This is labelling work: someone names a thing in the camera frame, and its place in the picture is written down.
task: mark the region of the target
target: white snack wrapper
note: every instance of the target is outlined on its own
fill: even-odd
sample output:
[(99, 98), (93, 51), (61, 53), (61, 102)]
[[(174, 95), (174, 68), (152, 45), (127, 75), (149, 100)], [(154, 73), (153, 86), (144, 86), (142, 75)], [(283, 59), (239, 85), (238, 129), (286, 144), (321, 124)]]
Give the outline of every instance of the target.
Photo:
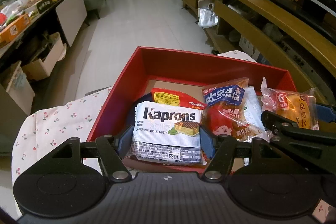
[(197, 109), (144, 101), (138, 104), (129, 155), (163, 164), (201, 162)]

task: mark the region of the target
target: picture of wafer cake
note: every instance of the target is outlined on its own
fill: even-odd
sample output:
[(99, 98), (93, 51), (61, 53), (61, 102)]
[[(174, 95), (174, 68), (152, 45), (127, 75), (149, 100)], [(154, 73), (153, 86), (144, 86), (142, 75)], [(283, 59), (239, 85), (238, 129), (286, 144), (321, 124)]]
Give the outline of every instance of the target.
[(200, 124), (198, 122), (176, 122), (174, 128), (178, 133), (195, 136), (200, 132)]

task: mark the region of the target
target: yellow label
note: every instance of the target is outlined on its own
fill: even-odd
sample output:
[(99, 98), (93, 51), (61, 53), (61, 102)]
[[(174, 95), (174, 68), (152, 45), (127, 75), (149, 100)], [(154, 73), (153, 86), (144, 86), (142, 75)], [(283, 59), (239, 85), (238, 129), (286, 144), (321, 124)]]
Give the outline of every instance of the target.
[(180, 106), (180, 98), (178, 95), (165, 92), (154, 92), (154, 102), (163, 105)]

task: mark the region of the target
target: red box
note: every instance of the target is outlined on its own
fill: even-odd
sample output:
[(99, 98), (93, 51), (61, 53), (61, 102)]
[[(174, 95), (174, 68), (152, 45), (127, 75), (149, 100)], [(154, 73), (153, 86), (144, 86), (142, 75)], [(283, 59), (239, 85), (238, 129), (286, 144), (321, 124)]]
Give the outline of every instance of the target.
[[(280, 68), (209, 54), (138, 47), (115, 82), (87, 141), (118, 134), (126, 126), (125, 119), (132, 103), (143, 96), (146, 89), (150, 92), (153, 80), (189, 86), (194, 92), (189, 95), (196, 99), (199, 90), (202, 100), (199, 87), (241, 77), (248, 77), (249, 85), (260, 95), (264, 76), (269, 88), (296, 91), (289, 72)], [(164, 87), (164, 82), (160, 82), (159, 87)], [(167, 83), (167, 88), (172, 89), (171, 83)]]

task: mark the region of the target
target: metal screw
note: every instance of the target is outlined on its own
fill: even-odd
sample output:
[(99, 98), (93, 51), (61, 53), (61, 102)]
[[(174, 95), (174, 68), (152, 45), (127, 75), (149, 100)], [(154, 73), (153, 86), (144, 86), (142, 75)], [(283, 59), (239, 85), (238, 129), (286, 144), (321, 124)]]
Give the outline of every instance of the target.
[(274, 141), (274, 142), (278, 142), (278, 141), (281, 140), (281, 138), (279, 136), (275, 136), (275, 137), (271, 138), (271, 140)]
[(208, 171), (204, 175), (208, 179), (219, 179), (222, 176), (218, 171)]
[(122, 180), (128, 177), (128, 173), (126, 171), (116, 171), (112, 174), (112, 177)]

